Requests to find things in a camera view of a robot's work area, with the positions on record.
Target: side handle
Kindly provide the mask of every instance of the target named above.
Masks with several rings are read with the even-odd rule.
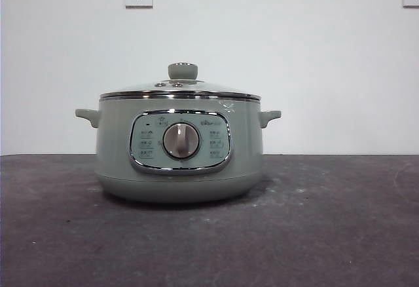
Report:
[[[89,120],[94,128],[99,127],[100,111],[98,110],[76,109],[76,117]]]
[[[281,117],[281,111],[262,111],[259,113],[259,121],[261,122],[261,128],[266,128],[268,122]]]

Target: control dial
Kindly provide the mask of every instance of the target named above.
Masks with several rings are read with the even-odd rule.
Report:
[[[171,156],[184,159],[192,156],[198,149],[199,135],[193,126],[176,123],[165,131],[163,145]]]

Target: pot lid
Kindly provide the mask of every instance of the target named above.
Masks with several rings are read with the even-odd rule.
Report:
[[[192,63],[178,62],[168,67],[169,78],[164,81],[136,85],[115,92],[100,95],[102,100],[128,98],[230,98],[232,100],[257,100],[258,95],[246,94],[225,86],[206,83],[196,79],[198,66]]]

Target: lid rim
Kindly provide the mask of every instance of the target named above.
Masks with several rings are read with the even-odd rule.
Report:
[[[254,94],[242,92],[212,92],[208,90],[128,90],[123,92],[106,92],[100,98],[121,97],[121,96],[147,96],[147,95],[189,95],[189,96],[217,96],[228,98],[245,98],[261,100],[261,97]]]

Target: pot base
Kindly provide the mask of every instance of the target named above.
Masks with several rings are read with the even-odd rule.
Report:
[[[103,189],[129,200],[155,203],[192,203],[227,199],[245,193],[261,179],[259,173],[238,178],[187,182],[147,182],[98,175]]]

